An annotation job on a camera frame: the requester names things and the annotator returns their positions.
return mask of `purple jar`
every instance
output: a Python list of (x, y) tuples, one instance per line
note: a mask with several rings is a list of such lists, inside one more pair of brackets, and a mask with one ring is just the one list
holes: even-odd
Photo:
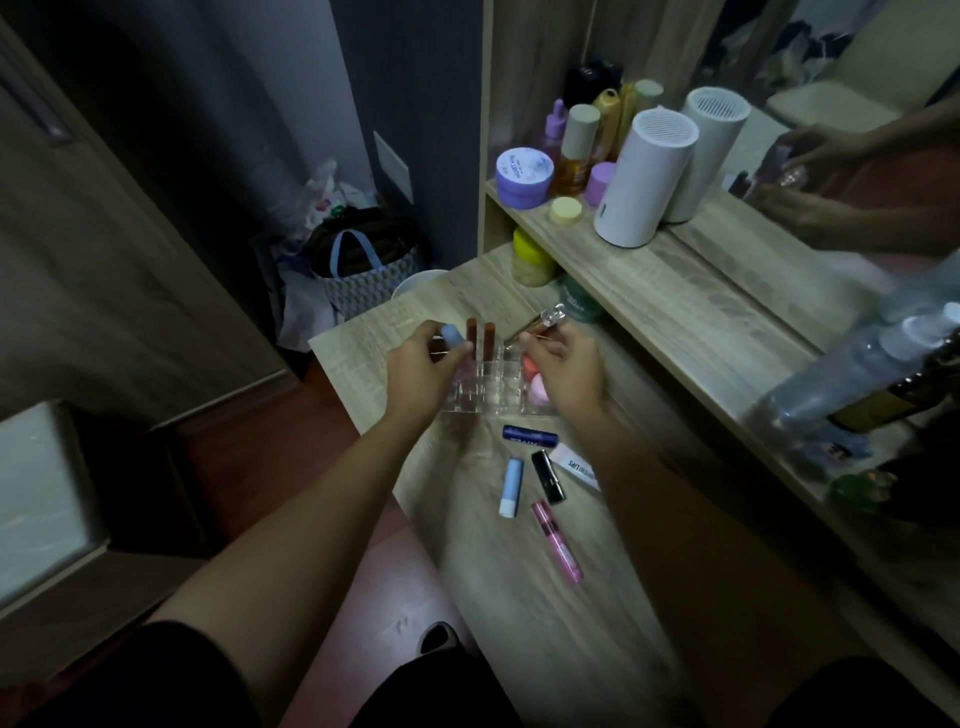
[(496, 158), (496, 194), (507, 207), (542, 205), (552, 179), (553, 161), (539, 149), (516, 147)]

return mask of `clear plastic bottle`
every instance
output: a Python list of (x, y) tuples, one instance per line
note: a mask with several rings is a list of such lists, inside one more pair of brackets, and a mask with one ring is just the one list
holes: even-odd
[(909, 376), (926, 355), (960, 326), (960, 303), (888, 327), (869, 327), (845, 337), (807, 369), (767, 396), (776, 427), (809, 431), (827, 415)]

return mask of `reflected hand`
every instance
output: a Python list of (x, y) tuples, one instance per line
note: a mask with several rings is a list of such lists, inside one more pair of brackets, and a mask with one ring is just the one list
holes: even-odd
[(430, 360), (430, 339), (442, 326), (424, 321), (409, 339), (387, 354), (385, 420), (426, 429), (444, 406), (453, 376), (473, 345), (465, 341), (434, 363)]
[(834, 172), (869, 155), (864, 134), (837, 132), (819, 124), (782, 134), (777, 143), (794, 148), (797, 155), (788, 159), (782, 169), (805, 166), (809, 189), (821, 189)]
[(529, 333), (520, 343), (540, 369), (550, 401), (574, 422), (603, 408), (604, 367), (595, 339), (572, 321), (558, 324), (562, 342), (541, 342)]
[(755, 207), (803, 242), (823, 250), (856, 250), (862, 210), (775, 184), (764, 184)]

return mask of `pink mascara tube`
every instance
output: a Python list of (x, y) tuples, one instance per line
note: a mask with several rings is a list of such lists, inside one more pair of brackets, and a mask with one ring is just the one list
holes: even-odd
[(560, 560), (560, 565), (564, 568), (566, 575), (570, 577), (570, 580), (574, 584), (579, 584), (584, 580), (584, 573), (580, 571), (580, 565), (577, 564), (577, 560), (573, 558), (573, 554), (570, 553), (570, 547), (566, 545), (564, 534), (561, 533), (557, 522), (553, 520), (550, 506), (546, 504), (545, 500), (538, 500), (533, 504), (533, 510), (534, 516), (537, 517), (537, 521), (540, 523), (540, 528), (543, 529), (543, 534), (550, 540), (553, 552), (557, 554), (557, 558)]

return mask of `dropper bottle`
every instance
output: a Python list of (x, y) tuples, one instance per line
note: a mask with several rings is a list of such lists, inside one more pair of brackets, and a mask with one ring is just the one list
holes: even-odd
[(566, 108), (564, 100), (553, 102), (553, 111), (547, 114), (546, 124), (543, 127), (543, 139), (540, 140), (540, 151), (550, 157), (553, 166), (560, 164), (560, 148), (564, 143), (566, 130)]

